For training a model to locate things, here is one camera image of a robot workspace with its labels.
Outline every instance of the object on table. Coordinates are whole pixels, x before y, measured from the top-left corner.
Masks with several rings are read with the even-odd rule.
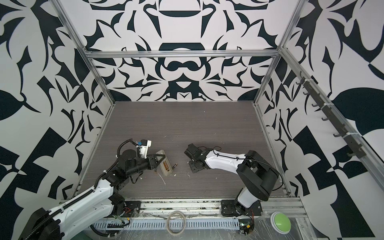
[[[160,168],[163,171],[164,176],[169,176],[173,172],[173,170],[170,166],[166,153],[164,152],[164,150],[160,150],[159,152],[157,152],[157,154],[164,154],[166,156],[164,160],[160,163]]]

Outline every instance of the white debris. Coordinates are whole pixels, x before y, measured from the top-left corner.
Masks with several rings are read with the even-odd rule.
[[[166,185],[166,183],[165,183],[165,181],[164,181],[163,177],[160,175],[160,173],[158,173],[158,175],[161,177],[161,180],[163,180],[163,183],[164,183],[164,186],[165,186],[165,185]]]

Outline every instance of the black and white patterned wall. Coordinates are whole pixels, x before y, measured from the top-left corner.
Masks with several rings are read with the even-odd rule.
[[[88,50],[235,50],[276,49],[297,0],[62,3]]]
[[[382,1],[310,0],[289,51],[383,158],[384,34]],[[284,60],[259,106],[291,189],[318,237],[382,239],[384,192]]]
[[[110,107],[47,0],[0,4],[1,239],[67,199]]]
[[[116,101],[253,100],[272,57],[94,60]]]
[[[276,49],[297,0],[65,0],[88,50]],[[117,101],[253,100],[269,57],[98,59]]]

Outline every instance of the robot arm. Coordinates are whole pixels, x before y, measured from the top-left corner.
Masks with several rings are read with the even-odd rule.
[[[136,145],[137,152],[128,149],[120,155],[121,147],[128,142]],[[118,148],[116,162],[104,170],[94,186],[48,211],[43,208],[35,211],[19,240],[70,240],[95,221],[110,214],[122,214],[124,198],[118,191],[130,180],[134,183],[134,174],[142,173],[145,169],[156,170],[165,158],[162,154],[147,156],[149,146],[150,141],[147,140],[135,143],[129,139],[122,143]]]
[[[192,173],[202,169],[223,169],[238,174],[246,188],[242,189],[237,202],[249,208],[257,200],[267,201],[275,186],[279,173],[257,152],[229,154],[212,148],[201,150],[195,145],[188,145],[184,152],[190,159]]]

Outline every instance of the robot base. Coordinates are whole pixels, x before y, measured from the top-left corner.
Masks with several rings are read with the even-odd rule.
[[[236,200],[221,200],[221,215],[225,217],[235,217],[239,215],[261,216],[263,211],[260,201],[257,200],[248,209],[244,209]]]

